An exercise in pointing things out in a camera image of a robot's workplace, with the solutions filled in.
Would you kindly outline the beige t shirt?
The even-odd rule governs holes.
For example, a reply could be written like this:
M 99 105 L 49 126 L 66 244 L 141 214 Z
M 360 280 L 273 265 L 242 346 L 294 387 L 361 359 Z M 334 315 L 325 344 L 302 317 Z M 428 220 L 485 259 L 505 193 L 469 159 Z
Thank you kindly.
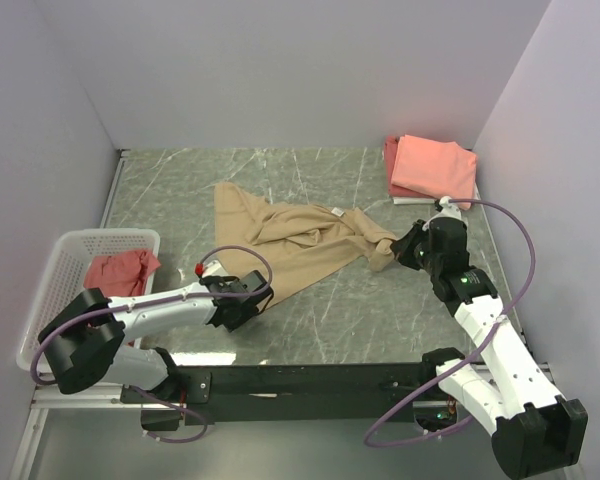
M 362 210 L 271 204 L 229 182 L 214 188 L 215 242 L 263 256 L 273 271 L 273 307 L 364 257 L 379 272 L 394 255 L 395 234 Z

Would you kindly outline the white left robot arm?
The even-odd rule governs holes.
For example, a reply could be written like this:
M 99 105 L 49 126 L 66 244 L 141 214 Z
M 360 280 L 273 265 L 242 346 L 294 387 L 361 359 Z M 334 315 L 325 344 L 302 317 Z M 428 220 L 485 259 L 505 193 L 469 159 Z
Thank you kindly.
M 274 297 L 257 270 L 239 278 L 207 275 L 177 290 L 141 297 L 107 297 L 91 288 L 74 298 L 39 334 L 39 355 L 64 395 L 105 382 L 138 387 L 166 402 L 187 391 L 184 375 L 162 347 L 134 341 L 191 325 L 232 332 L 258 316 Z

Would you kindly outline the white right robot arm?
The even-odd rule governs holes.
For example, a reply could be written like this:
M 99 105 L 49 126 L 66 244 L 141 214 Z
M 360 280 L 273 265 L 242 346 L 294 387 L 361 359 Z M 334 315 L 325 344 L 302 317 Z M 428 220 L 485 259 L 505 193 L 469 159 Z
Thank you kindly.
M 471 265 L 467 226 L 437 215 L 416 221 L 392 247 L 396 260 L 425 271 L 435 296 L 475 344 L 491 380 L 450 350 L 423 357 L 424 395 L 455 398 L 488 432 L 501 470 L 525 479 L 578 462 L 588 414 L 546 377 L 504 312 L 489 276 Z

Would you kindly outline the folded salmon pink shirt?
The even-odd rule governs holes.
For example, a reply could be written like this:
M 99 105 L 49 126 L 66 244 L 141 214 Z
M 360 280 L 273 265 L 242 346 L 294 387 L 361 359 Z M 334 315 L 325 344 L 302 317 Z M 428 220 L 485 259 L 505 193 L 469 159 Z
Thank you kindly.
M 458 143 L 412 135 L 396 141 L 389 174 L 392 187 L 431 198 L 474 199 L 478 156 Z

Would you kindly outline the red shirt in basket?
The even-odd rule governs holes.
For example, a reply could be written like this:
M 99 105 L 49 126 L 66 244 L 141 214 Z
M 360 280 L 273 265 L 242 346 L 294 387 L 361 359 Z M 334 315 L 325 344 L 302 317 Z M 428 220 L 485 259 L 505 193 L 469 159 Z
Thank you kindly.
M 148 249 L 135 249 L 93 258 L 83 287 L 99 288 L 107 297 L 133 297 L 145 293 L 149 277 L 161 266 Z

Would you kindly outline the black base beam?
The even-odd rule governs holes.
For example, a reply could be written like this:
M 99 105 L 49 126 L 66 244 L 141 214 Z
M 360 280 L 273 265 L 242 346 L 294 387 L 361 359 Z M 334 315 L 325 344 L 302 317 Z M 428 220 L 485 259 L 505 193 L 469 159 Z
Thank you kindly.
M 420 362 L 184 366 L 166 399 L 209 423 L 375 420 L 433 376 Z

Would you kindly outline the white plastic laundry basket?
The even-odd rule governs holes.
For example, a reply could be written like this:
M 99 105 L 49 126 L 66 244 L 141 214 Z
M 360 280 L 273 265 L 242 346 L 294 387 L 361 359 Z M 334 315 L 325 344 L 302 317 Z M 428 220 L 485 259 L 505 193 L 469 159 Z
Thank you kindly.
M 16 363 L 30 368 L 39 348 L 41 330 L 82 290 L 86 273 L 97 256 L 147 249 L 158 254 L 160 236 L 151 229 L 112 228 L 70 231 L 54 245 L 30 309 Z

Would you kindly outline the aluminium left side rail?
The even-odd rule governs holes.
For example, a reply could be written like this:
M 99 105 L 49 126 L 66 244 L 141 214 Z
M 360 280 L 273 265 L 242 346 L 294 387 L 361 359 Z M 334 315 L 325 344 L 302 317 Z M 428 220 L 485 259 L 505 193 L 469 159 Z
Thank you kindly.
M 116 196 L 116 192 L 118 190 L 118 185 L 120 182 L 120 177 L 122 175 L 122 171 L 124 170 L 125 164 L 126 164 L 126 159 L 128 157 L 129 154 L 129 149 L 120 149 L 117 151 L 117 153 L 119 154 L 118 157 L 118 162 L 116 164 L 116 169 L 114 172 L 114 176 L 112 178 L 110 187 L 109 187 L 109 191 L 108 191 L 108 195 L 106 198 L 106 202 L 105 202 L 105 206 L 104 206 L 104 210 L 102 213 L 102 217 L 101 217 L 101 221 L 99 224 L 100 228 L 105 228 L 108 222 L 108 219 L 110 217 L 110 211 L 111 211 L 111 207 L 112 204 L 114 202 L 115 196 Z

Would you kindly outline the aluminium rail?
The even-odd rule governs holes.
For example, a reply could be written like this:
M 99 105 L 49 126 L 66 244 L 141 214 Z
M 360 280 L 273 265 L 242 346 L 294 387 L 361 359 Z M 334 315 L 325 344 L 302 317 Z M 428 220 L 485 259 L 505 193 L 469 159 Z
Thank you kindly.
M 110 217 L 110 211 L 111 211 L 111 207 L 112 204 L 114 202 L 115 196 L 116 196 L 116 192 L 118 190 L 118 185 L 120 182 L 120 177 L 122 175 L 122 171 L 124 170 L 125 164 L 126 164 L 126 159 L 128 157 L 129 154 L 129 149 L 120 149 L 117 151 L 117 153 L 119 154 L 118 157 L 118 162 L 116 164 L 116 169 L 114 172 L 114 176 L 112 178 L 110 187 L 109 187 L 109 191 L 108 191 L 108 195 L 106 198 L 106 202 L 105 202 L 105 206 L 104 206 L 104 210 L 102 213 L 102 217 L 101 217 L 101 221 L 99 224 L 100 228 L 105 228 L 108 222 L 108 219 Z
M 487 369 L 484 364 L 473 364 L 473 368 L 476 372 L 489 383 L 495 384 L 492 373 Z M 540 371 L 547 377 L 549 382 L 555 384 L 554 377 L 550 370 L 550 367 L 546 363 L 541 363 L 539 367 Z M 72 409 L 72 410 L 113 410 L 113 409 L 164 409 L 166 407 L 160 404 L 144 403 L 142 400 L 136 403 L 125 403 L 121 397 L 123 394 L 124 387 L 117 384 L 97 384 L 82 392 L 64 395 L 62 394 L 57 386 L 39 386 L 35 388 L 33 399 L 30 404 L 30 408 L 33 409 Z M 418 397 L 420 400 L 416 401 L 416 404 L 421 406 L 433 407 L 436 402 L 443 404 L 444 401 L 433 401 L 424 400 L 423 396 Z

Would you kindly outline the aluminium front rail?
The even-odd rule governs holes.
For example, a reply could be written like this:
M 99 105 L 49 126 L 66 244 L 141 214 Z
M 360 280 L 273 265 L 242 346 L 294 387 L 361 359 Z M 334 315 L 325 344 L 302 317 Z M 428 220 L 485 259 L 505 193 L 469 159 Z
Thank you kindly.
M 489 383 L 495 384 L 492 373 L 487 369 L 484 364 L 473 364 L 473 368 L 476 372 Z M 540 371 L 547 377 L 549 382 L 555 384 L 554 377 L 550 370 L 550 367 L 546 363 L 541 363 L 539 367 Z M 97 384 L 82 392 L 64 395 L 62 394 L 57 386 L 39 386 L 35 388 L 33 399 L 30 404 L 30 408 L 33 409 L 72 409 L 72 410 L 113 410 L 113 409 L 164 409 L 166 407 L 160 404 L 144 403 L 142 400 L 136 403 L 125 403 L 121 397 L 123 394 L 124 387 L 117 384 Z M 433 407 L 436 402 L 443 404 L 444 401 L 433 401 L 424 400 L 423 396 L 418 397 L 420 400 L 416 401 L 416 404 L 421 406 Z

